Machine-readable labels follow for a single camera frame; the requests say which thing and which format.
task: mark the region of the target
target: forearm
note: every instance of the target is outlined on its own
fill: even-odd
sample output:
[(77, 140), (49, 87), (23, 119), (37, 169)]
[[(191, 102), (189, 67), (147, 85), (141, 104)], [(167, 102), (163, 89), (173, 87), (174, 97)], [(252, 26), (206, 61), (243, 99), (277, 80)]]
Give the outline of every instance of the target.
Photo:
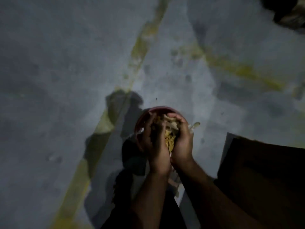
[(225, 196), (193, 160), (177, 168), (201, 227), (261, 228), (261, 225)]
[(168, 175), (150, 172), (146, 177), (131, 205), (141, 228), (159, 228), (167, 183)]

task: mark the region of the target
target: person's left hand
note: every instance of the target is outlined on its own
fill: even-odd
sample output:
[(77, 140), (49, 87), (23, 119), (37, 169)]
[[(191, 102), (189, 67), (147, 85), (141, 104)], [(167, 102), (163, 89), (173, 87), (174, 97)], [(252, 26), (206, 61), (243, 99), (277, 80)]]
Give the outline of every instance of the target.
[(146, 121), (141, 146), (144, 152), (148, 155), (148, 161), (151, 172), (156, 172), (160, 175), (169, 175), (171, 170), (170, 154), (165, 143), (165, 124), (157, 129), (156, 142), (151, 141), (151, 125), (156, 114), (153, 113)]

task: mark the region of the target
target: person's right hand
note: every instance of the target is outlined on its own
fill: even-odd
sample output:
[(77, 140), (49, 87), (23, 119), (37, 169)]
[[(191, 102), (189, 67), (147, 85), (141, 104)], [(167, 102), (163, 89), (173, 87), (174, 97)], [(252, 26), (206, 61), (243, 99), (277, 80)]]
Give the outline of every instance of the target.
[(176, 118), (181, 122), (180, 136), (175, 142), (170, 160), (175, 169), (183, 169), (193, 161), (192, 150), (194, 134), (189, 131), (189, 124), (182, 116), (176, 113), (168, 113), (167, 115)]

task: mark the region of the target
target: hand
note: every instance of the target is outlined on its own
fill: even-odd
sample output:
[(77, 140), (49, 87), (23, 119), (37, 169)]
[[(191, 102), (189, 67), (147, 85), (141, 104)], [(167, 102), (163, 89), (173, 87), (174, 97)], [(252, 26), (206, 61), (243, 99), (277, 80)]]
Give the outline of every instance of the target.
[(151, 125), (156, 114), (153, 113), (145, 123), (141, 146), (148, 155), (149, 167), (151, 172), (160, 175), (169, 175), (171, 170), (170, 154), (165, 143), (165, 124), (157, 129), (157, 139), (151, 141)]
[(167, 115), (177, 118), (181, 122), (180, 136), (175, 142), (171, 155), (171, 163), (175, 169), (183, 169), (186, 165), (194, 161), (192, 156), (194, 134), (189, 131), (189, 124), (182, 116), (176, 113), (168, 113)]

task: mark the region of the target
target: gray floor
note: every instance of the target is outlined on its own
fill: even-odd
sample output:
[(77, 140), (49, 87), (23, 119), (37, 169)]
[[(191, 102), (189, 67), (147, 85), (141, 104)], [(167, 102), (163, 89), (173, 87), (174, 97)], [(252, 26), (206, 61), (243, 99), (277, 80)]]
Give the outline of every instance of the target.
[[(123, 105), (75, 215), (78, 228), (108, 217), (122, 141), (142, 109), (167, 105), (200, 121), (193, 153), (213, 177), (228, 132), (305, 148), (304, 35), (275, 25), (259, 0), (172, 0), (137, 76), (126, 78), (157, 4), (0, 1), (3, 228), (51, 225), (107, 106)], [(118, 90), (130, 85), (128, 95)], [(199, 228), (186, 195), (180, 208), (187, 226)]]

